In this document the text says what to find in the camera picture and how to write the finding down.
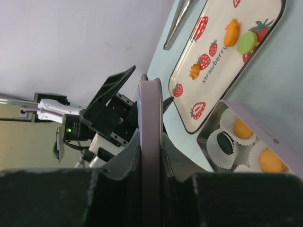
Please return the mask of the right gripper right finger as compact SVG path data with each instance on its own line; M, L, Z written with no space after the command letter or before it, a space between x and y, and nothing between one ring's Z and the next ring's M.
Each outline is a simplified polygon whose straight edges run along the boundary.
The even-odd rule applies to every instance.
M162 137L166 227L300 227L303 183L291 174L210 173Z

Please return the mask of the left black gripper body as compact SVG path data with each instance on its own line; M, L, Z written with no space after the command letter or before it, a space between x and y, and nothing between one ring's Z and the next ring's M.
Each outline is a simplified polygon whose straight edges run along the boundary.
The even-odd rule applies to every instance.
M136 128L136 103L117 93L101 110L93 129L112 144L127 147Z

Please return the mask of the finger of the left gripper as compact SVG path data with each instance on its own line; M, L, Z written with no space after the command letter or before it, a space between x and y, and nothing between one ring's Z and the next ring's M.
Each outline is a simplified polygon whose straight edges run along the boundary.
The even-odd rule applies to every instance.
M86 109L81 113L80 121L87 126L91 126L101 111L105 109L108 101L116 96L135 69L136 66L134 65L126 71L109 76Z
M170 96L167 99L165 99L162 103L162 112L166 112L166 110L169 108L169 106L171 105L171 103L173 102L174 97Z

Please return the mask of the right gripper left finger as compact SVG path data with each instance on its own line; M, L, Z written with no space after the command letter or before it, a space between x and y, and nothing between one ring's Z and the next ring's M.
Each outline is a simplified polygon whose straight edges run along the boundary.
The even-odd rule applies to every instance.
M22 169L0 174L3 227L140 227L140 143L100 168Z

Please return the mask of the silver tin lid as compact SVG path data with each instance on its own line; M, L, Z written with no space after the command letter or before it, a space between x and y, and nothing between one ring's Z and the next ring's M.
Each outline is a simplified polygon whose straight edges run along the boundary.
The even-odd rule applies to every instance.
M162 86L159 78L140 82L137 111L141 148L142 225L161 227Z

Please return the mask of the black round cookie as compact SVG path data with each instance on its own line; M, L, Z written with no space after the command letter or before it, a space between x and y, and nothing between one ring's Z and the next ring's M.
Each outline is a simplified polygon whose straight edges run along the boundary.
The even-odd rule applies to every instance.
M217 143L224 154L231 155L234 153L234 140L226 132L220 132L216 138Z

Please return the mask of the orange round cookie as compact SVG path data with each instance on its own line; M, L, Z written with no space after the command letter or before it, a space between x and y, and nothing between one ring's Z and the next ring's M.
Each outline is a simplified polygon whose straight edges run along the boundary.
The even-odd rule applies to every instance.
M234 134L240 139L248 139L252 136L252 130L240 119L238 118L233 125Z

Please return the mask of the orange flower cookie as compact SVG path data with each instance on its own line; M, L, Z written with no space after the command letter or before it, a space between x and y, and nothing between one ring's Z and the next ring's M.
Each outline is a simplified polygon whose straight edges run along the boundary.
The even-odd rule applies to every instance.
M259 164L265 173L282 173L287 169L287 166L270 149L265 149L261 152Z

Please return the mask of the metal serving tongs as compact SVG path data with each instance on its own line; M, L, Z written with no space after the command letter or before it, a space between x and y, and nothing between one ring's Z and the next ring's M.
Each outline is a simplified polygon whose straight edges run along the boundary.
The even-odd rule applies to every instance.
M169 51L197 5L198 0L180 0L172 20L163 50Z

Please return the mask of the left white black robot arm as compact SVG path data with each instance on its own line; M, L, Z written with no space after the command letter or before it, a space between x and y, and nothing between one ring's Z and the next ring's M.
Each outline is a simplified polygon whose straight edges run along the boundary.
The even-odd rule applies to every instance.
M93 97L88 107L79 115L63 116L62 126L57 129L54 156L60 159L64 146L80 151L77 168L105 164L115 155L101 147L106 140L118 148L127 147L138 128L137 102L119 93L136 67L109 76Z

